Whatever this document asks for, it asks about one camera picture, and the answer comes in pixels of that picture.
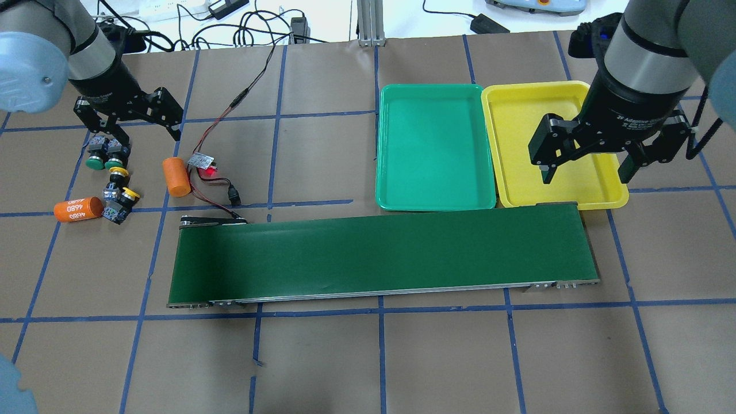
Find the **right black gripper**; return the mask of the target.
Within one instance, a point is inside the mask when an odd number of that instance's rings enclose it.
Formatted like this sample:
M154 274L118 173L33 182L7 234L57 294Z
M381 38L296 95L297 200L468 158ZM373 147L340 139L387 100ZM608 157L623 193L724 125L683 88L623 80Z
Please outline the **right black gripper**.
M549 185L563 163L589 153L624 149L627 157L618 176L627 184L640 168L671 162L691 136L685 115L670 116L683 96L684 90L667 94L636 91L599 69L577 117L542 116L528 144L531 163L540 168L542 183ZM656 133L651 144L642 143Z

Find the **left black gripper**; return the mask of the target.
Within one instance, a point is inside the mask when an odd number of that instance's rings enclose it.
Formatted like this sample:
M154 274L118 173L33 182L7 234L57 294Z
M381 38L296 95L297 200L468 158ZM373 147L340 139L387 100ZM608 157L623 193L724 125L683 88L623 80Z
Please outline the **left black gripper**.
M111 69L92 79L74 79L79 92L74 114L92 137L87 151L131 151L131 138L117 120L144 120L181 140L182 106L165 88L145 93L127 69Z

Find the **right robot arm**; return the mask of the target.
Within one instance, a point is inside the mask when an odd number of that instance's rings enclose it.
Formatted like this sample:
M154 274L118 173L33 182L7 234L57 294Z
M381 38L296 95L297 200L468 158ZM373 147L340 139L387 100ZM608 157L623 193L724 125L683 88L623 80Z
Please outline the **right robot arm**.
M670 162L684 143L693 158L710 138L692 144L696 123L677 105L697 78L719 121L734 126L734 11L733 1L631 1L623 13L579 25L568 55L594 58L597 73L573 120L542 117L528 145L542 181L591 153L627 152L621 183Z

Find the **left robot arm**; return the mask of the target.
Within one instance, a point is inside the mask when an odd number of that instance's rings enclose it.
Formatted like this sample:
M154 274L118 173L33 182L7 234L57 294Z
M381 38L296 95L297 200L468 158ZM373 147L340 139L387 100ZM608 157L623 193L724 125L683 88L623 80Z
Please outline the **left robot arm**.
M163 126L181 139L182 106L158 87L146 93L79 1L3 1L1 108L42 113L58 104L66 84L77 90L74 113L92 133L129 140L119 121Z

